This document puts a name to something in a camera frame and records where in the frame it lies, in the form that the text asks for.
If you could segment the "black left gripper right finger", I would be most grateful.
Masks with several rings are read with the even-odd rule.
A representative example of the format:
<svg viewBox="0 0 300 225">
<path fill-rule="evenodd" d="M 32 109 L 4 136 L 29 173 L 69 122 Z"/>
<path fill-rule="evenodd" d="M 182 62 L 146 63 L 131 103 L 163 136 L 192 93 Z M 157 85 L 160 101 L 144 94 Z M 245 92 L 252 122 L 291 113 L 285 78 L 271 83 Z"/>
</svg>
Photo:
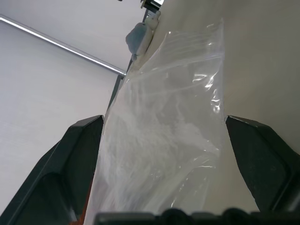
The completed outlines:
<svg viewBox="0 0 300 225">
<path fill-rule="evenodd" d="M 300 155 L 269 126 L 228 116 L 239 171 L 260 211 L 300 212 Z"/>
</svg>

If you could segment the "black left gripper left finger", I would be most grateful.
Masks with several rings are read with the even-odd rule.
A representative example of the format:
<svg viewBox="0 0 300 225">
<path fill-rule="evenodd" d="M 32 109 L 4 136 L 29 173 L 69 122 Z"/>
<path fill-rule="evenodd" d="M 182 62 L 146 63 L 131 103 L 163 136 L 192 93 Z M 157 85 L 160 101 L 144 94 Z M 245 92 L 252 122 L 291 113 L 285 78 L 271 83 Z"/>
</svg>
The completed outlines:
<svg viewBox="0 0 300 225">
<path fill-rule="evenodd" d="M 34 166 L 0 215 L 0 225 L 69 225 L 83 211 L 93 181 L 104 117 L 71 125 Z"/>
</svg>

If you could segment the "red and black cap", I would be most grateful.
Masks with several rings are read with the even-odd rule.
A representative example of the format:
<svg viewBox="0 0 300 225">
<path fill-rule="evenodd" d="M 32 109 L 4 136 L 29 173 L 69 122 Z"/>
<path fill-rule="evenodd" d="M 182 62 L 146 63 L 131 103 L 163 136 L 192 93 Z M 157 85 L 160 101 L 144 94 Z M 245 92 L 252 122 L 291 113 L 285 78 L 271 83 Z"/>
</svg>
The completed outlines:
<svg viewBox="0 0 300 225">
<path fill-rule="evenodd" d="M 90 187 L 89 187 L 89 190 L 88 190 L 88 193 L 87 193 L 87 196 L 86 196 L 85 205 L 84 205 L 84 208 L 82 210 L 82 214 L 81 214 L 80 218 L 77 221 L 71 223 L 70 225 L 83 225 L 85 215 L 86 215 L 87 206 L 88 206 L 88 202 L 89 202 L 91 187 L 92 187 L 92 184 L 90 184 Z"/>
</svg>

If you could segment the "clear plastic zip bag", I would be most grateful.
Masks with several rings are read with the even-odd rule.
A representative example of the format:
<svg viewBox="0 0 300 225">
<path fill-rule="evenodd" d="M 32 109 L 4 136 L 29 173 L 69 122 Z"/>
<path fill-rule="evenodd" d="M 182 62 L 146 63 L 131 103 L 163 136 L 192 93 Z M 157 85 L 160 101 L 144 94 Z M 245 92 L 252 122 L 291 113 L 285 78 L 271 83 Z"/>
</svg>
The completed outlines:
<svg viewBox="0 0 300 225">
<path fill-rule="evenodd" d="M 84 225 L 100 212 L 203 208 L 225 131 L 223 21 L 170 31 L 105 119 Z"/>
</svg>

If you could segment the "grey-blue whale plush toy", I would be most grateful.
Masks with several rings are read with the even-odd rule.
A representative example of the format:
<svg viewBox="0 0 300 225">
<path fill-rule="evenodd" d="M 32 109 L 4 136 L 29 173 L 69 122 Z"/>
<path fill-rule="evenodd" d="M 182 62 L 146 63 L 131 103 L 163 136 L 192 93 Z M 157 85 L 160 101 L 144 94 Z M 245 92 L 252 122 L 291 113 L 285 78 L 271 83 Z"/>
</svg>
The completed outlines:
<svg viewBox="0 0 300 225">
<path fill-rule="evenodd" d="M 161 12 L 157 11 L 155 14 L 148 16 L 144 22 L 139 22 L 127 34 L 126 44 L 132 54 L 127 71 L 138 57 L 143 56 L 146 53 L 153 39 L 154 32 L 159 24 L 160 16 Z"/>
</svg>

